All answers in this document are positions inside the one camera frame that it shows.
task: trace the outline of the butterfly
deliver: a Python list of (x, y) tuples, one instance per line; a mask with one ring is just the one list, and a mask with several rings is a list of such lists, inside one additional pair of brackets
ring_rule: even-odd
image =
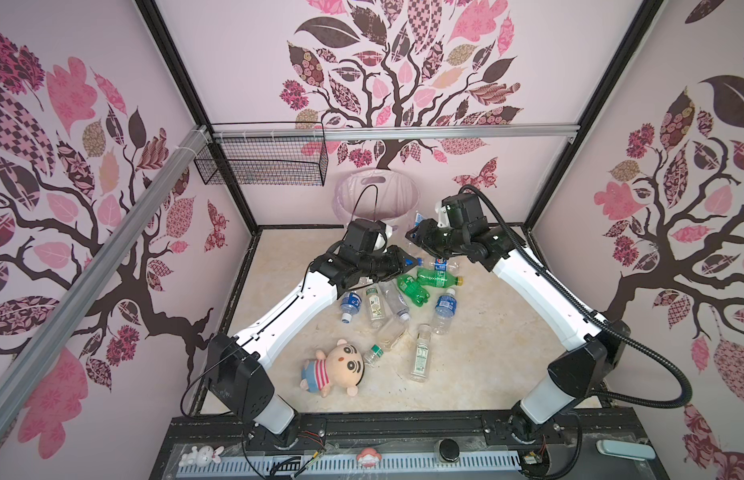
[(481, 172), (479, 172), (477, 176), (474, 177), (473, 175), (458, 175), (452, 180), (454, 180), (461, 186), (473, 185), (474, 187), (481, 188), (483, 184), (484, 187), (497, 188), (497, 185), (495, 185), (495, 182), (497, 181), (497, 175), (492, 173), (495, 170), (497, 170), (497, 157), (494, 157), (492, 160), (486, 162), (486, 164), (482, 167)]
[(218, 213), (218, 208), (212, 205), (209, 200), (207, 200), (207, 211), (209, 212), (209, 219), (212, 220), (212, 232), (207, 235), (207, 240), (204, 242), (204, 252), (209, 252), (215, 247), (223, 248), (225, 246), (223, 231), (229, 222), (223, 214)]

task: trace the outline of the pink wall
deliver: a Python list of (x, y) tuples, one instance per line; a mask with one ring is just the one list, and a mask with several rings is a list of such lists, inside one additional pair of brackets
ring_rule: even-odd
[[(669, 3), (536, 236), (578, 296), (692, 381), (684, 409), (636, 408), (671, 478), (744, 478), (744, 0), (697, 4)], [(607, 381), (678, 395), (631, 349)]]
[[(449, 124), (460, 124), (472, 113), (497, 108), (504, 110), (495, 117), (515, 124), (577, 122), (639, 3), (575, 0), (549, 2), (540, 9), (518, 0), (392, 0), (385, 3), (389, 9), (384, 11), (383, 2), (355, 0), (214, 0), (203, 6), (195, 0), (159, 2), (213, 121), (316, 116), (325, 124), (337, 118), (338, 128), (408, 125), (405, 113), (410, 108), (415, 126), (435, 124), (450, 115)], [(425, 17), (423, 28), (417, 19)], [(331, 31), (311, 23), (300, 27), (314, 18), (344, 25), (355, 37), (324, 35)], [(400, 46), (396, 37), (402, 32), (414, 46), (412, 62), (393, 57), (383, 61), (386, 44)], [(288, 42), (299, 49), (290, 50)], [(484, 48), (489, 49), (489, 57), (473, 74), (473, 59)], [(367, 53), (362, 55), (366, 64), (355, 56), (362, 52)], [(294, 70), (295, 62), (303, 68), (305, 54), (311, 58), (306, 61), (310, 72), (321, 68), (314, 77), (316, 85)], [(440, 55), (440, 61), (428, 62)], [(500, 78), (491, 75), (502, 65), (498, 61), (510, 63)], [(418, 81), (424, 65), (435, 66), (426, 66), (426, 72), (433, 74), (429, 78), (422, 74)], [(354, 71), (361, 69), (366, 77), (354, 78)], [(285, 82), (293, 86), (291, 91)], [(492, 90), (475, 91), (490, 85)], [(295, 93), (301, 89), (304, 93)], [(351, 100), (344, 103), (340, 97)], [(460, 108), (463, 102), (465, 111)], [(388, 110), (392, 114), (384, 120)], [(503, 206), (508, 221), (522, 221), (563, 139), (488, 138), (446, 144), (386, 140), (379, 157), (375, 145), (373, 140), (330, 145), (323, 188), (244, 186), (254, 216), (262, 224), (336, 223), (329, 208), (336, 182), (357, 168), (377, 166), (413, 178), (421, 192), (422, 210), (431, 212), (438, 200), (454, 194), (455, 178), (473, 178), (492, 201)], [(346, 149), (348, 156), (342, 153)]]
[[(129, 0), (0, 5), (0, 375), (191, 127)], [(0, 479), (147, 477), (248, 237), (191, 166), (21, 410)]]

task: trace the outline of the small figurine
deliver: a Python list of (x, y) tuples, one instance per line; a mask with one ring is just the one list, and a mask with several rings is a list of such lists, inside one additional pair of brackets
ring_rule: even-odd
[(225, 447), (217, 447), (216, 450), (212, 450), (209, 445), (203, 446), (200, 450), (197, 450), (195, 446), (191, 447), (191, 453), (184, 453), (180, 457), (180, 463), (178, 466), (185, 467), (196, 464), (200, 468), (204, 468), (209, 465), (210, 462), (220, 463), (220, 454), (223, 452)]
[(372, 468), (380, 463), (383, 456), (374, 448), (367, 447), (356, 456), (356, 461), (364, 468)]
[(300, 388), (311, 393), (319, 392), (322, 398), (326, 398), (332, 386), (337, 385), (346, 389), (349, 396), (356, 396), (362, 376), (364, 360), (358, 349), (345, 340), (339, 340), (329, 355), (317, 350), (316, 360), (305, 361)]

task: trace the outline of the blue bottle label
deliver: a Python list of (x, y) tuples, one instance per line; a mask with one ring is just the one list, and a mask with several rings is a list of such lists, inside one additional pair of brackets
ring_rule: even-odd
[(452, 310), (452, 314), (454, 315), (455, 310), (457, 310), (457, 300), (449, 295), (442, 295), (439, 297), (439, 304), (437, 306)]

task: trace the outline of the green plastic bottle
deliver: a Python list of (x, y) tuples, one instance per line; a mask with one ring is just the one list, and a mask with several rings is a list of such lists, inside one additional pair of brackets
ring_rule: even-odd
[(396, 283), (399, 285), (399, 290), (415, 302), (417, 306), (423, 306), (430, 298), (428, 290), (425, 290), (412, 276), (399, 276)]
[(438, 288), (447, 288), (454, 285), (463, 285), (463, 277), (454, 276), (449, 272), (418, 268), (417, 283), (421, 285), (436, 286)]

